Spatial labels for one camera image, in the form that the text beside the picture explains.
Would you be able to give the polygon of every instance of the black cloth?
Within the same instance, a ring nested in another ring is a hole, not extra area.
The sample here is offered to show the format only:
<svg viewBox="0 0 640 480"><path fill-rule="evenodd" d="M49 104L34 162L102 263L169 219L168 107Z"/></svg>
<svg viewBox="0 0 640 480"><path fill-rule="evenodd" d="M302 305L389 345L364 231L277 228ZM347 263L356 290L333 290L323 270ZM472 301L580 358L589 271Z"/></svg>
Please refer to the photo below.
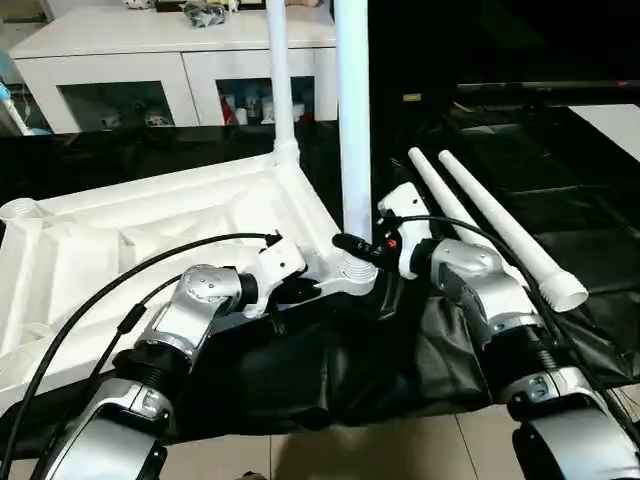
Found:
<svg viewBox="0 0 640 480"><path fill-rule="evenodd" d="M316 124L297 134L303 169L340 223L336 127ZM3 175L2 200L45 198L265 153L272 138L268 128L250 128L3 141L8 158L24 163L22 172ZM558 319L607 386L638 381L640 165L568 110L449 117L422 137L421 146L434 159L440 148L454 151L584 282L588 302ZM375 200L416 179L406 158L376 162ZM272 320L213 339L177 405L178 431L167 443L361 425L491 403L464 317L427 281L381 275L368 297L334 295L288 310L280 320L285 335L274 333ZM41 451L45 433L78 388L37 398L21 456ZM0 440L14 413L0 420Z"/></svg>

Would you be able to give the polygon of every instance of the black surface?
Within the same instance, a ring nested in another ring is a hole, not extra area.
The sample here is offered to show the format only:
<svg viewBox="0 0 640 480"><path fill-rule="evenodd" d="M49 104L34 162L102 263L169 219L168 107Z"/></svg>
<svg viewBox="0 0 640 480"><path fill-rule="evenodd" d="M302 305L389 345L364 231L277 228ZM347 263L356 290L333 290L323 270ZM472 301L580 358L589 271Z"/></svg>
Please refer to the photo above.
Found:
<svg viewBox="0 0 640 480"><path fill-rule="evenodd" d="M339 222L336 128L305 127L298 138L303 168ZM0 201L265 153L271 142L269 128L3 141L8 158L24 160L3 175ZM589 301L558 318L598 378L607 386L640 380L640 165L567 110L449 117L422 135L421 144L431 158L443 147L454 151L588 286ZM375 200L415 178L408 163L376 157ZM432 213L440 213L427 200ZM217 336L177 406L179 431L166 441L366 424L489 404L460 311L416 280L403 284L395 314L379 320L387 279L380 277L370 297L335 295L284 312L279 326L285 335L274 333L267 319ZM77 388L38 397L20 442L22 456L37 454L59 406ZM0 420L0 439L12 411Z"/></svg>

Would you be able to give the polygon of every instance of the cable connector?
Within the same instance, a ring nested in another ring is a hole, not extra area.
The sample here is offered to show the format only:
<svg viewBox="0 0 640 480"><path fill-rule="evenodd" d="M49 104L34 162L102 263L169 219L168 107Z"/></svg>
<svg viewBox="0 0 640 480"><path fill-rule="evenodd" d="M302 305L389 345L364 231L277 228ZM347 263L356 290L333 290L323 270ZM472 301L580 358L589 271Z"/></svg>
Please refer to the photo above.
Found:
<svg viewBox="0 0 640 480"><path fill-rule="evenodd" d="M267 248L273 247L276 243L282 240L282 235L280 232L276 230L276 233L267 233L264 236L265 242L267 243Z"/></svg>
<svg viewBox="0 0 640 480"><path fill-rule="evenodd" d="M136 326L138 320L142 318L146 311L147 307L142 303L136 303L133 308L129 310L129 313L127 313L122 322L120 322L120 325L118 325L118 332L122 335L129 333L133 330L133 327Z"/></svg>

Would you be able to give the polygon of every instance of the tiled floor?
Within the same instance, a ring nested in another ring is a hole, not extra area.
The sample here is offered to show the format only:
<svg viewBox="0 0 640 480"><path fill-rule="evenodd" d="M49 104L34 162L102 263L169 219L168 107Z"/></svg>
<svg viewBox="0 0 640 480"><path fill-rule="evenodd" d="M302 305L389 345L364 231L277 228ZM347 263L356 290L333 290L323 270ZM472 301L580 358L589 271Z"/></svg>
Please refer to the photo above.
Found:
<svg viewBox="0 0 640 480"><path fill-rule="evenodd" d="M225 437L171 447L163 480L520 480L515 423L502 407L396 420L367 428L269 437ZM26 480L18 462L12 480Z"/></svg>

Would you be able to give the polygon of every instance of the white pole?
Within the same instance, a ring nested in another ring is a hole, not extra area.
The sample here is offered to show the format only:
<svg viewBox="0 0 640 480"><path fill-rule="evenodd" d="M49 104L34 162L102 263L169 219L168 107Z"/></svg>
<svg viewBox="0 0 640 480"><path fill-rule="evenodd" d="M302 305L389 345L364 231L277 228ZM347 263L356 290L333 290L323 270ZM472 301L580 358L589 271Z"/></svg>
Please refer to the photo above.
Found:
<svg viewBox="0 0 640 480"><path fill-rule="evenodd" d="M536 279L540 292L556 312L584 303L589 294L580 281L563 270L484 186L454 157L443 150L438 159L473 200L505 243Z"/></svg>
<svg viewBox="0 0 640 480"><path fill-rule="evenodd" d="M368 0L335 0L344 231L371 242Z"/></svg>
<svg viewBox="0 0 640 480"><path fill-rule="evenodd" d="M293 130L293 96L287 57L287 18L285 0L267 0L267 20L271 44L271 84L276 117L276 153L298 155Z"/></svg>
<svg viewBox="0 0 640 480"><path fill-rule="evenodd" d="M442 208L442 211L447 217L454 218L456 220L460 220L462 222L466 222L474 227L477 227L478 224L475 222L473 217L469 215L469 212L464 205L460 203L458 197L454 195L451 189L447 186L442 177L436 172L436 169L433 168L433 165L429 163L427 157L424 156L422 151L419 148L412 148L409 150L409 158L413 162L413 165L418 170L418 173L424 180L424 183L427 184L431 194ZM480 245L483 247L490 248L500 255L496 246L489 240L488 238L483 237L482 235L478 235L471 230L467 230L463 227L458 227L456 225L453 226L458 236L462 239L463 242L468 243L470 245ZM502 258L502 266L509 275L515 278L520 285L525 288L528 288L527 282L525 281L522 273L517 268L509 265L509 263Z"/></svg>

